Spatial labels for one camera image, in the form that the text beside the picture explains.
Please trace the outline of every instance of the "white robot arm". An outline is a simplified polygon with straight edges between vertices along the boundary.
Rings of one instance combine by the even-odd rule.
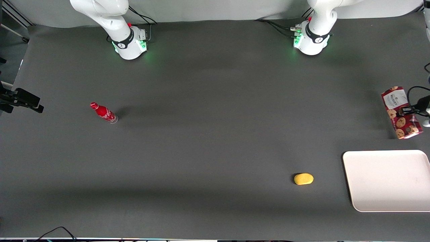
[[[70,3],[104,28],[123,59],[136,59],[147,50],[145,30],[129,26],[122,17],[129,9],[128,0],[70,0]]]
[[[327,46],[329,32],[338,19],[336,7],[348,6],[363,0],[307,0],[313,8],[311,21],[305,20],[291,30],[295,31],[294,48],[307,55],[316,55]]]

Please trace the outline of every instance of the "metal stand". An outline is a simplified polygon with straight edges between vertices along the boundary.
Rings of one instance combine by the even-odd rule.
[[[28,43],[28,42],[29,42],[29,39],[28,39],[28,38],[26,38],[26,37],[24,37],[24,36],[20,35],[18,32],[16,32],[16,31],[12,30],[11,28],[9,28],[9,27],[5,26],[4,24],[1,24],[1,27],[5,28],[6,30],[8,30],[8,31],[10,31],[10,32],[12,32],[12,33],[14,33],[14,34],[18,35],[19,37],[21,37],[22,41],[24,41],[24,42],[26,42],[26,43]]]

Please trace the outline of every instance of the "black cable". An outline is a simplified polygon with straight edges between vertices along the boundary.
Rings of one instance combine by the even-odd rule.
[[[283,36],[285,36],[285,37],[293,37],[293,35],[289,35],[289,34],[286,34],[286,33],[282,32],[280,29],[277,28],[277,26],[279,28],[284,28],[284,29],[288,29],[288,30],[289,30],[289,28],[283,27],[283,26],[281,26],[281,25],[279,25],[279,24],[277,24],[275,22],[272,22],[272,21],[269,21],[269,20],[266,20],[266,19],[256,19],[254,21],[268,23],[270,26],[272,26],[274,29],[276,29],[276,31],[278,31]]]
[[[53,230],[51,230],[51,231],[49,231],[49,232],[46,232],[46,233],[42,234],[42,236],[41,236],[41,237],[39,237],[38,239],[36,239],[36,240],[34,240],[34,241],[39,241],[41,238],[45,237],[45,235],[47,235],[47,234],[49,234],[50,232],[53,232],[53,231],[55,231],[55,230],[57,230],[57,229],[59,229],[59,228],[64,229],[64,230],[65,230],[65,231],[70,235],[70,237],[72,237],[73,242],[76,242],[76,237],[75,237],[72,233],[70,233],[70,231],[69,231],[69,230],[67,230],[66,228],[64,228],[63,226],[56,227],[55,229],[53,229]]]
[[[427,71],[427,73],[429,73],[430,74],[430,71],[427,69],[427,66],[429,66],[430,65],[430,63],[428,63],[427,65],[425,65],[424,66],[424,70],[426,70]]]
[[[155,20],[153,20],[152,18],[150,18],[150,17],[148,17],[148,16],[145,16],[145,15],[142,15],[142,14],[140,14],[140,13],[138,13],[136,10],[134,10],[132,7],[130,7],[129,6],[129,9],[133,12],[133,13],[135,13],[135,14],[137,14],[137,15],[139,15],[141,18],[147,18],[147,19],[150,19],[152,22],[154,22],[155,24],[158,24]]]
[[[133,13],[139,15],[139,17],[141,17],[143,20],[145,20],[145,22],[147,22],[149,25],[151,25],[151,23],[148,22],[148,20],[146,20],[143,16],[141,16],[140,14],[138,14],[134,9],[130,8],[130,11],[132,11]]]
[[[307,10],[306,10],[306,12],[304,12],[302,15],[301,15],[301,17],[303,18],[303,16],[310,10],[311,8],[308,8]]]
[[[283,36],[285,36],[285,37],[291,37],[292,35],[289,35],[289,34],[286,34],[286,33],[284,33],[284,32],[282,32],[280,29],[278,29],[278,28],[276,28],[276,26],[274,26],[273,24],[271,24],[271,23],[268,23],[270,26],[272,26],[274,29],[276,29],[276,31],[278,31],[280,34],[282,34]]]
[[[312,9],[312,11],[309,12],[309,14],[306,16],[305,19],[307,19],[312,12],[313,12],[313,9]]]
[[[411,107],[411,109],[413,109],[413,110],[414,110],[414,112],[415,112],[416,114],[420,115],[420,116],[423,116],[423,117],[430,117],[430,115],[428,115],[428,114],[422,114],[420,110],[418,110],[418,109],[414,108],[414,106],[412,106],[412,105],[411,105],[411,102],[409,101],[409,94],[410,94],[410,92],[412,91],[412,89],[414,89],[414,88],[421,88],[421,89],[424,89],[424,90],[430,91],[430,89],[429,89],[429,88],[422,87],[422,86],[413,86],[413,87],[409,88],[408,93],[406,94],[406,99],[408,100],[409,107]]]
[[[290,30],[290,28],[288,28],[288,27],[284,27],[284,26],[282,26],[282,25],[280,25],[280,24],[277,24],[277,23],[275,23],[275,22],[273,22],[273,21],[270,21],[270,20],[267,20],[267,19],[256,19],[256,20],[254,20],[254,21],[257,21],[257,22],[265,22],[265,23],[273,24],[273,25],[275,25],[275,26],[277,26],[277,27],[279,27],[279,28],[281,28],[281,29]]]

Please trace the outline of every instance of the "cookie package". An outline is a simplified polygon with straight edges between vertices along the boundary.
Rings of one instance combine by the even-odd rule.
[[[402,107],[409,106],[403,87],[392,87],[381,96],[398,139],[408,139],[423,132],[414,114],[399,115]]]

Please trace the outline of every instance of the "coca-cola bottle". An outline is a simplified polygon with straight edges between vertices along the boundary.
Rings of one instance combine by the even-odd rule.
[[[95,102],[92,102],[90,107],[95,110],[98,116],[110,122],[111,124],[115,124],[118,121],[118,117],[105,106],[101,106]]]

